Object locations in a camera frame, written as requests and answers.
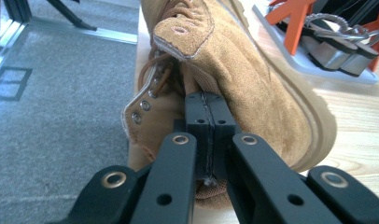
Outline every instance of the gray carpet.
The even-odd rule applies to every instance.
[[[138,9],[121,9],[131,13],[113,26],[136,34]],[[60,220],[94,173],[126,164],[120,111],[133,93],[135,50],[25,28],[0,70],[0,223]]]

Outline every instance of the tan suede boot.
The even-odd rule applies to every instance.
[[[153,48],[123,123],[151,161],[173,120],[184,118],[185,94],[199,90],[225,97],[242,130],[263,137],[292,169],[309,169],[328,155],[333,115],[300,78],[264,61],[237,1],[142,0],[142,9]],[[196,203],[229,206],[226,181],[197,183]]]

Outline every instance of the screw hole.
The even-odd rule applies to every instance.
[[[288,201],[294,205],[301,206],[303,205],[303,199],[295,194],[288,195]]]
[[[243,136],[242,141],[247,145],[256,145],[258,143],[257,138],[252,136]]]
[[[119,175],[109,176],[107,179],[108,184],[116,184],[120,181],[121,177]]]
[[[161,194],[157,198],[157,204],[165,206],[172,202],[172,196],[170,194]]]
[[[121,186],[126,181],[126,174],[113,171],[103,176],[102,185],[107,189],[114,189]]]
[[[184,145],[188,143],[188,141],[189,141],[188,137],[184,135],[177,135],[173,137],[173,142],[177,145]]]

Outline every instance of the boot lace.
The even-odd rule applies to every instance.
[[[186,7],[175,7],[179,3],[183,3]],[[189,11],[189,8],[192,8],[193,5],[190,0],[167,0],[164,2],[162,10],[160,11],[160,14],[158,15],[157,21],[163,21],[167,18],[175,17],[177,15],[183,15],[187,18],[193,19],[193,15]],[[138,90],[140,90],[144,86],[144,77],[146,75],[147,70],[155,65],[156,63],[160,63],[163,61],[167,61],[172,59],[173,57],[164,51],[161,51],[158,49],[157,45],[154,42],[153,35],[150,37],[150,44],[151,44],[151,51],[148,55],[148,62],[143,66],[143,68],[140,71],[139,78],[138,78]],[[158,93],[161,91],[164,84],[167,82],[168,77],[172,73],[173,70],[173,64],[167,63],[164,66],[163,76],[161,77],[161,80],[158,82],[157,87],[152,90],[150,94],[157,96]]]

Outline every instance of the suede leather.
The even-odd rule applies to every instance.
[[[156,21],[164,2],[142,0],[142,9],[158,49],[174,56],[179,67],[176,75],[182,76],[186,94],[211,91],[222,95],[242,130],[264,138],[297,171],[308,169],[325,157],[326,153],[314,156],[314,147],[319,146],[319,129],[309,112],[313,109],[304,108],[300,97],[293,96],[294,91],[288,90],[279,74],[262,58],[246,28],[241,26],[246,24],[243,15],[235,17],[240,7],[232,4],[234,1],[193,0],[193,7],[189,8],[192,19],[177,15]],[[158,66],[150,69],[146,85],[123,112],[131,143],[142,148],[151,161],[156,158],[163,137],[173,130],[173,120],[184,117],[184,96],[173,88],[179,88],[179,83],[163,87],[156,99],[147,94],[154,85],[152,80],[161,75]],[[143,100],[151,103],[149,111],[142,110]],[[317,106],[328,110],[325,104]],[[142,124],[133,123],[133,113],[141,116]],[[333,119],[329,122],[335,127]],[[333,143],[334,139],[335,135],[328,141]],[[328,152],[331,147],[327,144],[318,150]],[[230,206],[225,180],[219,180],[216,186],[198,182],[195,202],[205,208]]]

